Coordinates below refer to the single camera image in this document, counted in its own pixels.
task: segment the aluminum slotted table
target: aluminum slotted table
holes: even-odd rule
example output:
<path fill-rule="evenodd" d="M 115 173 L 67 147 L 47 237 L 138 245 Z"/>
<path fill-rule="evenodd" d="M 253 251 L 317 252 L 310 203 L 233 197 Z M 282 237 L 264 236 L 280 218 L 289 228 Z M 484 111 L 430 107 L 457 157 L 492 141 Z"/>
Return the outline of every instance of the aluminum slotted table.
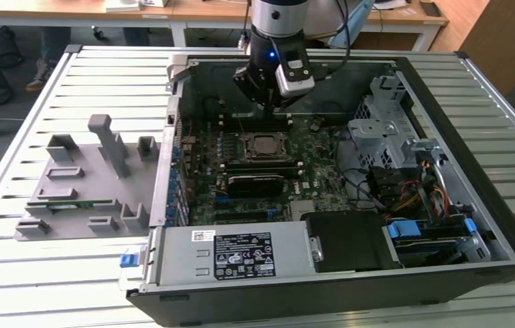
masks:
<path fill-rule="evenodd" d="M 145 237 L 14 241 L 15 224 L 35 188 L 53 133 L 95 142 L 87 118 L 106 113 L 125 142 L 161 140 L 172 97 L 166 67 L 174 54 L 237 55 L 234 49 L 82 47 L 66 53 L 0 162 L 0 327 L 157 327 L 118 288 L 118 255 Z M 342 55 L 336 51 L 312 51 Z M 406 56 L 515 213 L 515 110 L 469 59 Z M 426 121 L 418 116 L 426 134 Z M 453 301 L 342 314 L 281 318 L 233 327 L 513 327 L 515 282 L 489 285 Z"/>

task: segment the warning label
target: warning label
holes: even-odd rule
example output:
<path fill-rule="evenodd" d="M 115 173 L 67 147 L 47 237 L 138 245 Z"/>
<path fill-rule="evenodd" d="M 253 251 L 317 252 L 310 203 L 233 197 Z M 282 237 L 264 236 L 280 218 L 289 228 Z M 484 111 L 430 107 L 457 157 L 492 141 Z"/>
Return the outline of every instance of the warning label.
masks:
<path fill-rule="evenodd" d="M 214 236 L 214 278 L 274 277 L 272 234 Z"/>

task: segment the motherboard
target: motherboard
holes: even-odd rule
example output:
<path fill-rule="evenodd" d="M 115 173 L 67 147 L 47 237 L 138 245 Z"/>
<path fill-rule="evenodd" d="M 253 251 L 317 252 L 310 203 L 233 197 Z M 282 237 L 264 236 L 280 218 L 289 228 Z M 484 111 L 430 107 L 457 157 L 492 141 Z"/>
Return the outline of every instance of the motherboard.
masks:
<path fill-rule="evenodd" d="M 345 121 L 316 115 L 186 121 L 188 224 L 298 221 L 304 213 L 352 209 L 334 166 L 336 124 Z"/>

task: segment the red wire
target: red wire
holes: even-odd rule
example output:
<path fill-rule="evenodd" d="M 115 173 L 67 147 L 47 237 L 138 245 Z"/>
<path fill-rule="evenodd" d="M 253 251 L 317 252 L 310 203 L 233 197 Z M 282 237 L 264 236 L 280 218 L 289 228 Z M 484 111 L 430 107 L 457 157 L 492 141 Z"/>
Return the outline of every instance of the red wire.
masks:
<path fill-rule="evenodd" d="M 410 185 L 410 184 L 414 184 L 414 183 L 421 183 L 421 181 L 417 181 L 417 180 L 414 180 L 414 181 L 406 181 L 406 182 L 402 184 L 402 188 L 401 188 L 401 198 L 398 198 L 398 201 L 401 201 L 402 198 L 404 198 L 404 189 L 406 188 L 406 185 Z"/>
<path fill-rule="evenodd" d="M 441 189 L 441 191 L 442 191 L 442 197 L 444 197 L 444 199 L 442 199 L 444 212 L 445 212 L 445 215 L 449 215 L 448 211 L 446 211 L 446 209 L 449 208 L 449 197 L 446 196 L 445 189 Z"/>

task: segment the black cable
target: black cable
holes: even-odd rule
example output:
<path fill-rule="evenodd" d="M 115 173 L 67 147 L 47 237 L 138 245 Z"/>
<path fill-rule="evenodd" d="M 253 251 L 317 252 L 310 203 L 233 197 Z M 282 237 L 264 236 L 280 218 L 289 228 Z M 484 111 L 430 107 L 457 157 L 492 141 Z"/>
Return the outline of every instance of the black cable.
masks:
<path fill-rule="evenodd" d="M 250 0 L 246 0 L 245 21 L 242 22 L 242 33 L 244 34 L 246 34 L 246 19 L 249 18 L 249 7 L 250 7 Z"/>
<path fill-rule="evenodd" d="M 354 202 L 352 205 L 354 206 L 356 209 L 358 210 L 373 210 L 376 208 L 376 205 L 372 204 L 372 207 L 360 207 L 357 205 L 357 203 L 361 201 L 360 199 L 360 190 L 361 190 L 361 185 L 362 183 L 365 183 L 366 181 L 365 180 L 361 180 L 358 183 L 357 183 L 357 188 L 356 188 L 356 198 L 354 199 L 348 199 L 349 202 Z"/>
<path fill-rule="evenodd" d="M 333 73 L 336 73 L 346 65 L 346 62 L 349 59 L 349 47 L 352 46 L 349 43 L 349 28 L 348 28 L 348 14 L 349 14 L 348 0 L 344 0 L 344 9 L 346 10 L 345 13 L 341 9 L 340 0 L 334 0 L 334 1 L 341 14 L 342 26 L 345 27 L 344 31 L 346 32 L 346 54 L 344 55 L 340 65 L 337 65 L 337 67 L 333 70 L 328 71 L 328 75 L 332 75 Z"/>
<path fill-rule="evenodd" d="M 340 15 L 344 16 L 344 12 L 341 11 L 341 6 L 340 6 L 340 3 L 336 1 L 336 5 L 337 5 L 337 10 L 340 10 Z M 346 24 L 342 24 L 334 31 L 328 31 L 325 33 L 317 33 L 316 35 L 320 36 L 322 34 L 332 34 L 333 36 L 336 36 L 337 34 L 341 33 L 341 31 L 346 28 Z"/>
<path fill-rule="evenodd" d="M 380 17 L 380 20 L 381 20 L 381 31 L 378 33 L 378 37 L 376 38 L 376 40 L 378 41 L 378 45 L 376 46 L 376 48 L 381 48 L 381 37 L 382 37 L 382 31 L 384 31 L 384 22 L 382 22 L 382 11 L 380 9 L 376 8 L 374 5 L 372 5 L 373 8 L 378 11 L 378 17 Z"/>
<path fill-rule="evenodd" d="M 368 174 L 368 170 L 360 169 L 357 167 L 350 167 L 349 169 L 345 169 L 344 173 L 346 173 L 348 171 L 356 171 L 357 173 Z"/>
<path fill-rule="evenodd" d="M 344 180 L 346 181 L 348 185 L 350 185 L 356 189 L 356 192 L 360 191 L 368 197 L 368 200 L 372 203 L 374 203 L 374 205 L 378 208 L 378 210 L 386 210 L 385 205 L 374 198 L 374 196 L 372 196 L 370 193 L 368 191 L 365 191 L 358 185 L 356 185 L 353 183 L 353 181 L 350 179 L 348 179 L 348 177 L 344 175 L 344 171 L 341 170 L 340 165 L 337 164 L 337 151 L 338 150 L 340 150 L 340 136 L 337 136 L 337 143 L 336 143 L 336 147 L 334 147 L 334 165 L 336 165 L 336 170 L 337 170 L 338 174 L 344 177 Z"/>

